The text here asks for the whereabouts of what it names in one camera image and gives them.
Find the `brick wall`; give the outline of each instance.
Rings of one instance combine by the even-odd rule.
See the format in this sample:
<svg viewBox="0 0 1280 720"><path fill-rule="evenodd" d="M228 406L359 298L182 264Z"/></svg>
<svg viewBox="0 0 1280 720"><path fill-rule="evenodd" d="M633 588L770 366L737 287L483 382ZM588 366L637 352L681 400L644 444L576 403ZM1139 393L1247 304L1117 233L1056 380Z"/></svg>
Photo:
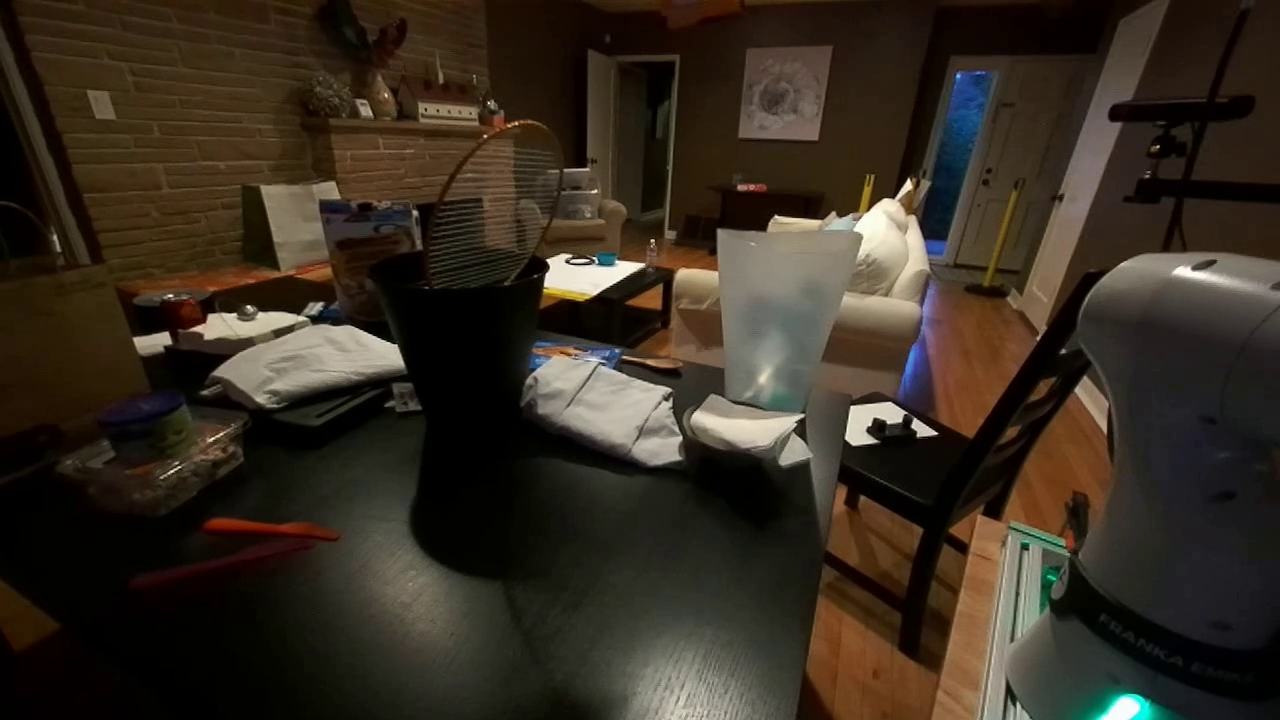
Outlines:
<svg viewBox="0 0 1280 720"><path fill-rule="evenodd" d="M241 259L241 187L310 181L292 90L348 76L321 0L16 0L51 120L114 274ZM357 0L369 26L404 14L389 76L488 79L481 0ZM88 88L119 120L93 120Z"/></svg>

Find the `light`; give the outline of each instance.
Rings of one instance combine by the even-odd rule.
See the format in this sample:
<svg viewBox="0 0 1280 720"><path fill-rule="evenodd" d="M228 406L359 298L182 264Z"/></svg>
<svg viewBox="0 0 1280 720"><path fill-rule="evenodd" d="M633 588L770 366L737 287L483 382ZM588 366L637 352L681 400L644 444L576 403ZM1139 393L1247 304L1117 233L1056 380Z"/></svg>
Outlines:
<svg viewBox="0 0 1280 720"><path fill-rule="evenodd" d="M1135 692L1120 692L1095 720L1161 720L1163 712L1135 696Z"/></svg>

